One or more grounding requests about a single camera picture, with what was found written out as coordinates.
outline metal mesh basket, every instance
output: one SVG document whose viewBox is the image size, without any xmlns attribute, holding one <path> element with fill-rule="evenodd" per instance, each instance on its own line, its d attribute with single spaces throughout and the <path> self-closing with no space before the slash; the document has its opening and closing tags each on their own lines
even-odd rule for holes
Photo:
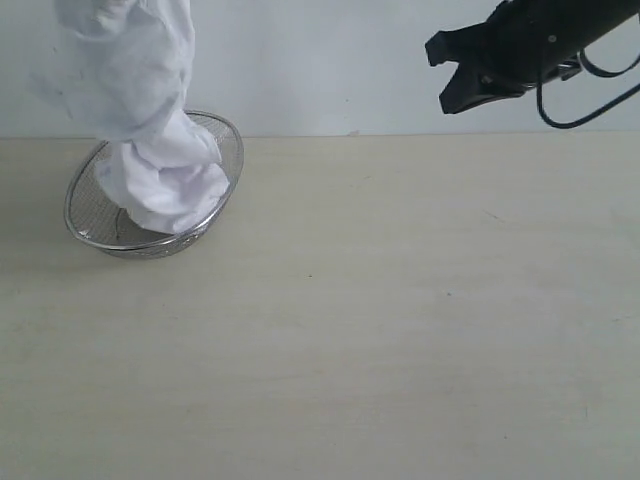
<svg viewBox="0 0 640 480">
<path fill-rule="evenodd" d="M 83 162 L 67 192 L 65 222 L 76 239 L 121 258 L 157 259 L 183 251 L 209 230 L 238 184 L 244 165 L 244 147 L 231 122 L 204 112 L 189 111 L 187 114 L 215 136 L 222 152 L 221 167 L 230 186 L 216 209 L 199 225 L 180 235 L 165 235 L 138 227 L 126 210 L 107 198 L 95 180 L 96 163 L 111 155 L 109 143 L 102 142 Z"/>
</svg>

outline white cloth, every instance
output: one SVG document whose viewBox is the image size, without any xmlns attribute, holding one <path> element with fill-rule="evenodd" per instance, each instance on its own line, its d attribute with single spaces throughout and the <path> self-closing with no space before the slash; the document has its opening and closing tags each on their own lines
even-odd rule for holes
<svg viewBox="0 0 640 480">
<path fill-rule="evenodd" d="M 183 112 L 195 51 L 190 0 L 54 0 L 54 8 L 61 43 L 36 88 L 112 142 L 98 183 L 143 228 L 197 225 L 229 181 L 215 138 Z"/>
</svg>

